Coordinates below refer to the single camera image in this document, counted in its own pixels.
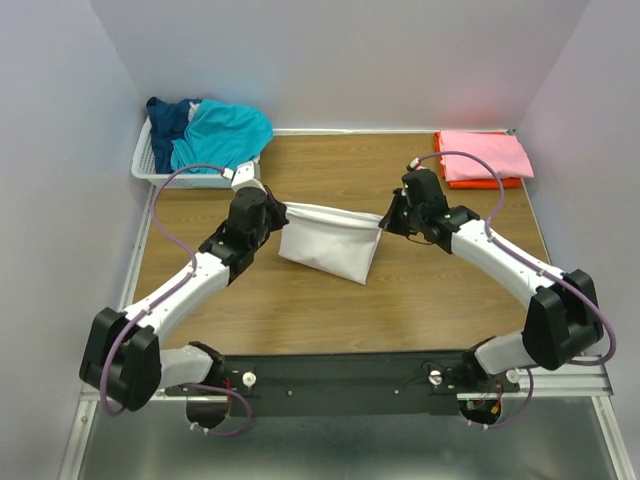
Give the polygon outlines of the white t shirt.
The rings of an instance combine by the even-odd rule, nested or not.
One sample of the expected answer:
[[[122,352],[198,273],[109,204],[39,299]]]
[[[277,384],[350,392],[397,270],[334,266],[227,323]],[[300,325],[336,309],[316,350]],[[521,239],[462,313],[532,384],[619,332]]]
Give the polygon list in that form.
[[[382,230],[382,217],[308,203],[287,202],[279,255],[364,285]]]

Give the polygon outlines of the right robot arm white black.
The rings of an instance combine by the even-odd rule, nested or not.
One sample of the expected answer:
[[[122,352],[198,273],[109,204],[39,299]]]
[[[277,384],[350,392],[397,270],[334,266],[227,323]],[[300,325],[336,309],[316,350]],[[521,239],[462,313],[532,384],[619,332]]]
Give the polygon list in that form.
[[[446,253],[481,269],[526,309],[524,327],[489,338],[462,355],[460,379],[480,392],[511,369],[553,371],[573,361],[604,336],[594,282],[582,270],[566,273],[514,246],[465,206],[449,206],[429,169],[406,173],[379,223],[405,238],[421,235]]]

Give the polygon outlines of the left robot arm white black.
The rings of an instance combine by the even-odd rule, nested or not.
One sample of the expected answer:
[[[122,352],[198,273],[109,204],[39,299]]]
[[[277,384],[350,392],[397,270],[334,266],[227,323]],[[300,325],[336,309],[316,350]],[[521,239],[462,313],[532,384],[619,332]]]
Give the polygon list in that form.
[[[142,408],[160,389],[189,384],[201,395],[222,380],[222,358],[192,342],[162,347],[168,335],[201,303],[229,286],[252,263],[272,232],[287,224],[286,207],[266,186],[236,191],[227,219],[187,265],[152,294],[121,311],[109,307],[94,318],[79,377],[102,402]]]

